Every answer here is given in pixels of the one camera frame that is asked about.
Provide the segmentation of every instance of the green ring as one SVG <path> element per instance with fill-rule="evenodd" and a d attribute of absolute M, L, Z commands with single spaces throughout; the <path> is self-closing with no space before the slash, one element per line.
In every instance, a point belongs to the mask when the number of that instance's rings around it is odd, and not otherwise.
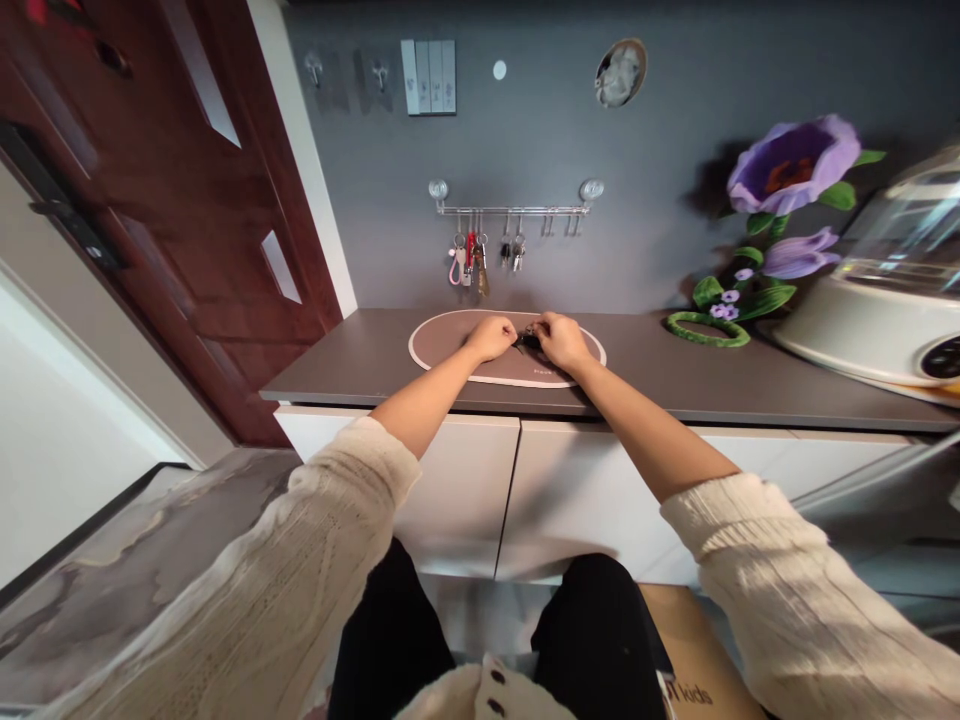
<path fill-rule="evenodd" d="M 667 330 L 677 337 L 695 342 L 698 345 L 709 345 L 710 347 L 742 347 L 750 342 L 750 335 L 736 323 L 732 323 L 729 320 L 721 320 L 706 313 L 678 312 L 665 318 L 663 322 L 664 325 L 667 326 Z M 717 328 L 717 330 L 722 330 L 730 337 L 716 338 L 695 332 L 694 330 L 687 330 L 685 327 L 680 327 L 680 322 L 709 325 L 710 327 Z"/>

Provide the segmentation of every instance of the dark red door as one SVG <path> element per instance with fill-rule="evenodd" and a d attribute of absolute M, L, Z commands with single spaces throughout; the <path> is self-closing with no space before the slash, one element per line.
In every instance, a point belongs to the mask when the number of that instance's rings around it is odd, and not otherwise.
<path fill-rule="evenodd" d="M 258 390 L 340 320 L 243 2 L 0 0 L 0 115 L 26 126 L 127 264 L 118 300 L 241 443 Z"/>

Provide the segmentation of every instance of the cream knit sweater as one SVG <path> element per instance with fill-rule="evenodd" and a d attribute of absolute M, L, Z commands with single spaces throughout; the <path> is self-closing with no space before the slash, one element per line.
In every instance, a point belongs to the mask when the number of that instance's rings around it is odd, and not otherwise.
<path fill-rule="evenodd" d="M 38 717 L 298 718 L 419 474 L 379 423 L 356 421 L 120 656 Z M 736 475 L 661 512 L 700 563 L 747 685 L 772 712 L 960 717 L 960 657 L 860 582 L 776 487 Z M 492 698 L 511 720 L 572 718 L 521 675 L 501 668 L 506 683 L 495 683 L 493 666 L 488 657 L 447 673 L 401 717 L 495 720 Z"/>

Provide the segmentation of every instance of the door handle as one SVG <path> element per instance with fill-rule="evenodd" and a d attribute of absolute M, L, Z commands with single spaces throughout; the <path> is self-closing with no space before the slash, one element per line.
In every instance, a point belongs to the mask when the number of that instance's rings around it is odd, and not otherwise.
<path fill-rule="evenodd" d="M 0 153 L 11 169 L 16 168 L 34 197 L 40 198 L 30 203 L 31 210 L 69 235 L 104 270 L 128 267 L 114 244 L 97 228 L 96 222 L 74 206 L 70 188 L 27 128 L 0 121 Z"/>

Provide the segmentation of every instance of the black pants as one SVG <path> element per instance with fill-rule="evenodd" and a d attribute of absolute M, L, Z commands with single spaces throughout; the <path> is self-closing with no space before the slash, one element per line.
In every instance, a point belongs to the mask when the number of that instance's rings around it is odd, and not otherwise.
<path fill-rule="evenodd" d="M 606 555 L 577 558 L 533 635 L 540 653 L 534 681 L 578 720 L 665 717 L 646 614 L 620 563 Z M 453 668 L 413 561 L 394 539 L 343 629 L 328 717 L 392 718 Z"/>

